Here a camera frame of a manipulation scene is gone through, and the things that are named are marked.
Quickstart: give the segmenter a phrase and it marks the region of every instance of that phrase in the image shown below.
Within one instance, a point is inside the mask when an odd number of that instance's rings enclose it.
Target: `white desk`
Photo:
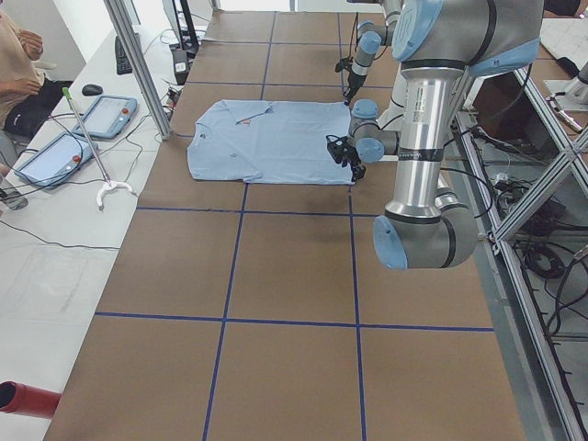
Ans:
[[[143,51],[160,31],[137,28]],[[171,53],[159,38],[145,54],[158,95],[174,83]],[[117,141],[132,130],[141,117],[149,113],[133,74],[116,75],[114,33],[106,38],[95,56],[71,87],[80,111],[85,111],[95,97],[82,96],[87,83],[102,85],[105,94],[134,96],[139,107]],[[70,113],[64,99],[53,112]],[[68,128],[74,119],[62,119]],[[29,145],[40,149],[63,129],[48,121]],[[147,118],[130,139],[143,148],[130,173],[129,183],[140,193],[153,165],[160,137],[151,118]],[[101,150],[114,144],[100,142]],[[123,141],[101,155],[112,179],[123,180],[139,148]],[[18,164],[27,159],[24,154]],[[70,180],[85,182],[100,179],[96,162],[90,161]],[[10,174],[15,186],[25,183]],[[83,186],[65,185],[55,190],[28,195],[28,206],[9,211],[4,206],[0,218],[18,228],[34,232],[51,242],[120,247],[137,198],[124,189],[104,198],[105,208],[98,211],[96,193],[102,182]],[[33,187],[22,187],[22,192]],[[65,249],[40,243],[23,232],[0,224],[0,381],[13,380],[48,390],[62,391],[92,319],[96,304],[117,256],[116,251]],[[0,414],[1,441],[39,441],[49,420]]]

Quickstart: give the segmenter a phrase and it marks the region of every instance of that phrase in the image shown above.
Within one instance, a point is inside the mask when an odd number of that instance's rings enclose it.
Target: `red cylinder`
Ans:
[[[61,397],[57,392],[5,381],[0,384],[0,412],[51,419]]]

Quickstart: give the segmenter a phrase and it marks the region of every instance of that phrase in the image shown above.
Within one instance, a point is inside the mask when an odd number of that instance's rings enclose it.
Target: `tablet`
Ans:
[[[62,133],[36,152],[15,173],[37,187],[55,187],[92,157],[88,142],[70,133]]]
[[[129,123],[137,110],[137,100],[125,96],[99,96],[82,116],[86,130],[92,138],[111,140]],[[84,136],[79,124],[72,130]]]

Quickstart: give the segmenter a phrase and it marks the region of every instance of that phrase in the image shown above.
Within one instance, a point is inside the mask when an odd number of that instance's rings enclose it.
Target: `black mouse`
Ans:
[[[99,85],[85,85],[82,88],[82,95],[83,96],[94,96],[100,95],[103,92],[102,87]]]

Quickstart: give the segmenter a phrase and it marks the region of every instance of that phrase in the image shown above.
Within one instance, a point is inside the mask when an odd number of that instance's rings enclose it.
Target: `white cloth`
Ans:
[[[222,100],[196,121],[187,149],[190,174],[203,180],[268,184],[351,184],[351,170],[327,152],[344,136],[343,103]]]

